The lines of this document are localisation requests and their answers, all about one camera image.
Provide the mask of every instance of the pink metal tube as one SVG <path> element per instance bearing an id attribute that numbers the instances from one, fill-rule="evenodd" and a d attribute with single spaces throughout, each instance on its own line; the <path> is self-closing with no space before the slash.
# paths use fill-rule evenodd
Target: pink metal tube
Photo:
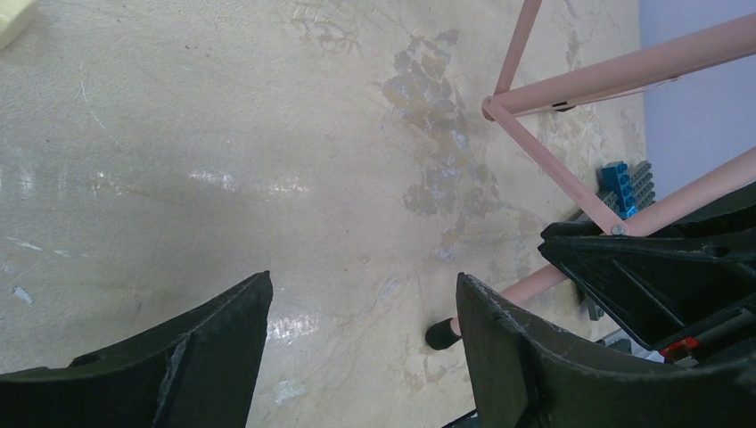
<path id="1" fill-rule="evenodd" d="M 649 85 L 752 54 L 756 54 L 756 13 L 494 95 L 494 98 L 516 114 L 613 88 Z"/>
<path id="2" fill-rule="evenodd" d="M 496 100 L 491 100 L 490 103 L 483 104 L 483 110 L 509 133 L 514 141 L 601 227 L 605 234 L 611 235 L 613 228 L 619 229 L 621 234 L 628 230 L 625 222 L 612 209 L 601 202 L 591 189 L 575 177 L 501 104 Z"/>
<path id="3" fill-rule="evenodd" d="M 506 51 L 504 66 L 501 68 L 501 74 L 498 76 L 497 87 L 494 94 L 501 94 L 512 87 L 514 73 L 517 66 L 520 65 L 522 53 L 525 52 L 525 44 L 528 43 L 530 31 L 538 15 L 538 9 L 541 7 L 541 0 L 525 0 L 520 10 L 520 17 L 517 18 L 517 24 L 514 26 L 512 40 L 509 42 L 509 49 Z"/>
<path id="4" fill-rule="evenodd" d="M 756 147 L 628 218 L 628 235 L 648 236 L 756 179 Z"/>

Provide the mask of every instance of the concrete floor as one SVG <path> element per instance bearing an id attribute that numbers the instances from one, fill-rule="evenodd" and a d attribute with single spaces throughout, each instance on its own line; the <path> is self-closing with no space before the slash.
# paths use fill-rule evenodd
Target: concrete floor
<path id="1" fill-rule="evenodd" d="M 522 1 L 43 2 L 0 52 L 0 371 L 66 366 L 269 269 L 248 426 L 436 427 L 456 273 L 504 288 L 573 203 L 481 116 Z M 544 2 L 515 86 L 638 48 L 637 2 Z M 522 122 L 587 181 L 642 100 Z M 530 309 L 595 339 L 571 286 Z"/>

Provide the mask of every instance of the blue toy block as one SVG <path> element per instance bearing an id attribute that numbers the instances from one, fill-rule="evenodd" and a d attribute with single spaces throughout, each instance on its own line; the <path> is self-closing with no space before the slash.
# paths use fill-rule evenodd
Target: blue toy block
<path id="1" fill-rule="evenodd" d="M 620 211 L 628 211 L 636 204 L 633 195 L 633 185 L 628 175 L 628 164 L 625 162 L 612 162 L 601 168 L 601 177 L 604 180 L 604 189 L 615 192 L 618 196 L 617 206 Z"/>

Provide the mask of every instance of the pink metal frame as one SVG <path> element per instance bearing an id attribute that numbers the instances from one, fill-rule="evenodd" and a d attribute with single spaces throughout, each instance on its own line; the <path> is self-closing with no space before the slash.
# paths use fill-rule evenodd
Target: pink metal frame
<path id="1" fill-rule="evenodd" d="M 756 54 L 756 13 L 510 90 L 540 5 L 541 0 L 524 1 L 494 94 L 483 101 L 483 114 L 498 123 L 605 234 L 648 236 L 756 179 L 754 147 L 622 221 L 515 118 L 557 103 L 574 105 L 632 93 L 644 86 Z M 515 304 L 522 304 L 564 279 L 559 269 L 547 265 L 501 294 Z M 456 318 L 452 328 L 460 333 Z"/>

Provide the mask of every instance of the floor stain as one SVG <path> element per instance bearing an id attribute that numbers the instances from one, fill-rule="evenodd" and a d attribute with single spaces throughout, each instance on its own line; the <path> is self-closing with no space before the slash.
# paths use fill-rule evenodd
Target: floor stain
<path id="1" fill-rule="evenodd" d="M 295 2 L 291 22 L 301 25 L 302 39 L 315 41 L 326 52 L 347 52 L 361 49 L 357 40 L 357 23 L 341 9 L 341 2 Z"/>
<path id="2" fill-rule="evenodd" d="M 451 29 L 433 39 L 412 37 L 409 47 L 394 57 L 397 76 L 382 83 L 382 92 L 404 120 L 422 130 L 434 143 L 419 161 L 425 167 L 420 181 L 404 194 L 415 214 L 454 217 L 441 236 L 438 256 L 450 260 L 454 244 L 470 218 L 485 218 L 503 206 L 498 182 L 481 156 L 470 146 L 470 129 L 460 94 L 445 77 L 459 31 Z"/>

